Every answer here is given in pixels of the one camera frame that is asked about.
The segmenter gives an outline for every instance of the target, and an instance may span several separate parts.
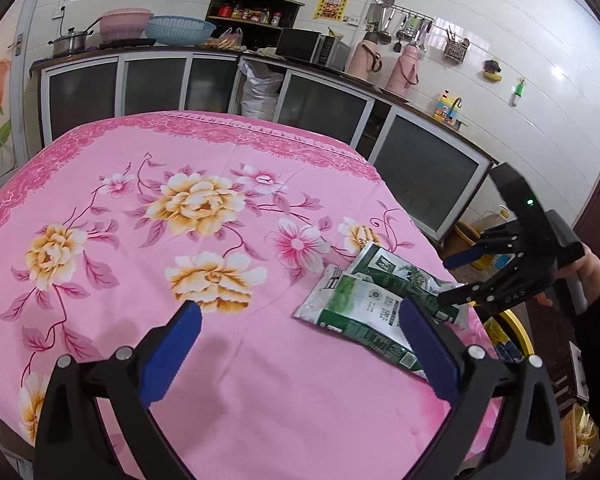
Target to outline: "microwave oven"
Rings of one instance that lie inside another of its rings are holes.
[[[284,28],[276,54],[344,72],[351,47],[333,36],[314,30]]]

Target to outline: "glass cabinet panel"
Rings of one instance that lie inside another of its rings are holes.
[[[278,122],[350,144],[366,102],[326,83],[291,75]]]
[[[183,57],[127,61],[124,114],[177,110],[185,63]]]
[[[49,115],[55,140],[81,124],[114,116],[116,62],[49,76]]]
[[[405,211],[438,231],[474,177],[478,162],[396,116],[374,166]]]
[[[226,113],[237,70],[233,59],[194,57],[185,110]]]

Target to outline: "human hand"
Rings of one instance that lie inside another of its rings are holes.
[[[584,297],[587,300],[587,304],[591,304],[600,297],[600,259],[585,244],[582,244],[582,247],[584,248],[584,256],[558,269],[557,277],[567,278],[578,273]],[[544,292],[536,294],[536,300],[545,306],[552,306],[554,304]]]

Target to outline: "pink plastic basin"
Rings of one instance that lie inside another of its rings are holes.
[[[102,42],[139,38],[154,14],[149,9],[114,9],[100,20]]]

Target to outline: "floral tablecloth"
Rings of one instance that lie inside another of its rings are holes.
[[[446,403],[291,317],[325,264],[346,267],[368,240],[452,279],[376,170],[335,140],[193,112],[75,128],[0,191],[0,418],[33,443],[58,356],[108,357],[195,300],[202,334],[151,410],[197,478],[400,479]],[[461,338],[490,346],[473,312]]]

